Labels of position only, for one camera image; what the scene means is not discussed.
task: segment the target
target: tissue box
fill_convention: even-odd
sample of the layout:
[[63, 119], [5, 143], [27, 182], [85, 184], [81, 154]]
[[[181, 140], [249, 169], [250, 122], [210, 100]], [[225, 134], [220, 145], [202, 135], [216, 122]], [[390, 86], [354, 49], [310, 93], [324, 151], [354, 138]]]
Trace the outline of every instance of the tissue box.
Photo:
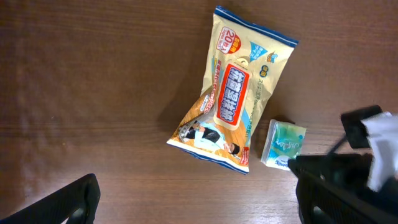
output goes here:
[[306, 128], [271, 120], [261, 162], [268, 167], [289, 170], [287, 161], [300, 154]]

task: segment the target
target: wood grain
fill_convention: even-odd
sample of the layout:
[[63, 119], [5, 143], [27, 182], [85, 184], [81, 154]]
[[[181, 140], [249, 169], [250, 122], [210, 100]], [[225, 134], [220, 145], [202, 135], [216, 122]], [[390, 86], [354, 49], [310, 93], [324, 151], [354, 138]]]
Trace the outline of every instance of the wood grain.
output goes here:
[[[250, 173], [166, 140], [199, 97], [217, 4], [300, 40], [252, 139]], [[296, 179], [259, 162], [269, 120], [398, 111], [397, 1], [2, 1], [0, 218], [95, 173], [96, 223], [298, 223]]]

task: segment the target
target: black object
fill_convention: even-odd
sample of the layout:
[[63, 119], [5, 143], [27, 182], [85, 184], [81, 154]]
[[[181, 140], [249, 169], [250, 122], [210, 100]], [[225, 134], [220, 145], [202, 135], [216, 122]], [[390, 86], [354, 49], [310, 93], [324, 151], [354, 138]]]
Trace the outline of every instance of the black object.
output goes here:
[[372, 155], [335, 154], [347, 140], [354, 147], [364, 146], [367, 133], [357, 121], [380, 113], [378, 108], [341, 115], [346, 136], [327, 155], [297, 156], [288, 161], [298, 177], [296, 196], [302, 223], [398, 223], [395, 178], [390, 178], [379, 192], [373, 192], [366, 186]]
[[92, 224], [100, 201], [94, 174], [87, 174], [33, 205], [0, 220], [0, 224], [51, 223]]
[[374, 105], [343, 113], [341, 115], [341, 122], [343, 123], [349, 146], [353, 149], [369, 147], [368, 140], [366, 139], [368, 133], [366, 132], [365, 125], [363, 125], [361, 120], [370, 118], [381, 112], [382, 110], [380, 106]]

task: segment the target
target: white cloth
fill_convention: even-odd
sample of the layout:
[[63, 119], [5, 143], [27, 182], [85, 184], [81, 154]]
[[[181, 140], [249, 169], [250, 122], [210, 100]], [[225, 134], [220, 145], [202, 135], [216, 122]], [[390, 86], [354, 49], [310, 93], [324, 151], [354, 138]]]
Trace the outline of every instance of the white cloth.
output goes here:
[[386, 112], [362, 120], [362, 123], [368, 130], [374, 156], [368, 187], [377, 192], [398, 172], [398, 115]]

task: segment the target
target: wooden table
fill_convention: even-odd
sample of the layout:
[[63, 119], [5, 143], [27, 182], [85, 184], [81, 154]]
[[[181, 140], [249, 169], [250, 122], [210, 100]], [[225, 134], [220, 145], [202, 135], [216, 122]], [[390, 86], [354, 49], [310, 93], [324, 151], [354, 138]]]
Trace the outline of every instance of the wooden table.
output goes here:
[[[248, 175], [165, 144], [199, 96], [217, 4], [300, 40]], [[296, 178], [259, 162], [269, 120], [307, 127], [303, 152], [323, 153], [343, 133], [342, 112], [398, 112], [397, 1], [0, 7], [0, 218], [95, 173], [96, 223], [299, 223]]]

